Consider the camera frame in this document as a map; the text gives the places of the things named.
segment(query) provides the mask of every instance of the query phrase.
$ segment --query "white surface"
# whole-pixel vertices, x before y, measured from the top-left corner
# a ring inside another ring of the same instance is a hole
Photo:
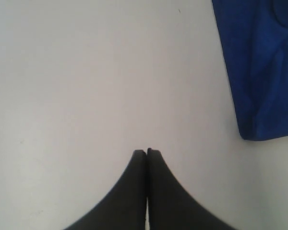
[[[134,149],[240,230],[288,230],[288,138],[238,135],[209,0],[0,1],[0,230],[58,230]]]

